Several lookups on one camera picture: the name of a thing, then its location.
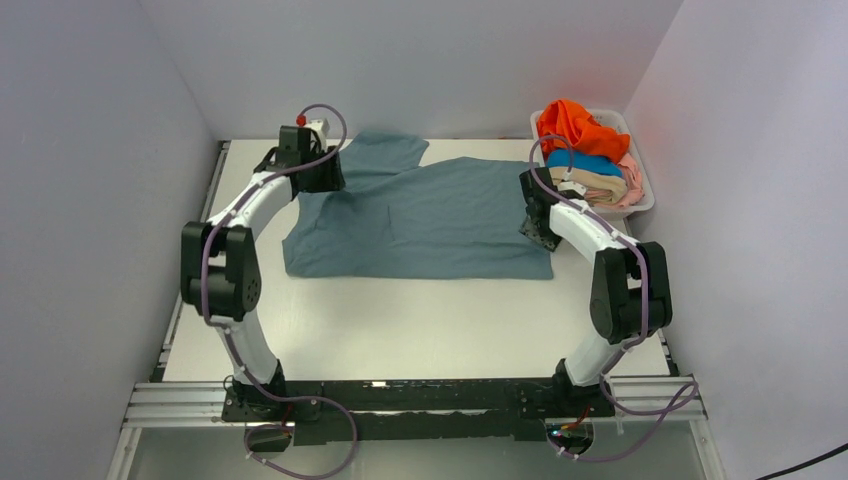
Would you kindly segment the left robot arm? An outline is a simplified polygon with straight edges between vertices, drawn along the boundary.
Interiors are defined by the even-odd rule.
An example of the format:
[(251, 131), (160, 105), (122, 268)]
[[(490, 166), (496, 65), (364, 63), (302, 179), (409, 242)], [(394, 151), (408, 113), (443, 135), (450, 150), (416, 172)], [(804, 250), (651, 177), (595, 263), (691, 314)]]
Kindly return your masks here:
[(256, 240), (300, 193), (333, 192), (345, 182), (339, 146), (327, 142), (327, 120), (299, 116), (253, 169), (244, 189), (218, 214), (181, 232), (180, 295), (221, 338), (233, 389), (264, 420), (287, 406), (280, 360), (258, 319), (262, 278)]

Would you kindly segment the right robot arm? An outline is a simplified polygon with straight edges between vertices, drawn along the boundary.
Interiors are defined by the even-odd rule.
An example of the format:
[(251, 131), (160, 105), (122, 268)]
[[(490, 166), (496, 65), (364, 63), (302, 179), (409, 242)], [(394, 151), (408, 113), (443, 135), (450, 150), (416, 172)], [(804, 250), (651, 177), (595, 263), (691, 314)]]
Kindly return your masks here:
[(567, 242), (592, 266), (593, 332), (560, 362), (550, 391), (555, 409), (574, 415), (626, 352), (671, 323), (666, 253), (613, 227), (580, 194), (556, 192), (547, 168), (530, 168), (519, 182), (526, 211), (520, 232), (550, 252)]

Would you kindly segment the teal grey t-shirt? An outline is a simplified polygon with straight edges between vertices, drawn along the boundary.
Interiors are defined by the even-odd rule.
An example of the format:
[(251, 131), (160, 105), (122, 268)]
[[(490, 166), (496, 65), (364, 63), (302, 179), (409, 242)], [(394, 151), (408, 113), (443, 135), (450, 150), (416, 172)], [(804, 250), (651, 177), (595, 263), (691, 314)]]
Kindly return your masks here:
[(523, 236), (519, 161), (461, 156), (431, 165), (426, 140), (363, 131), (340, 153), (346, 186), (301, 193), (282, 242), (297, 278), (550, 280), (550, 255)]

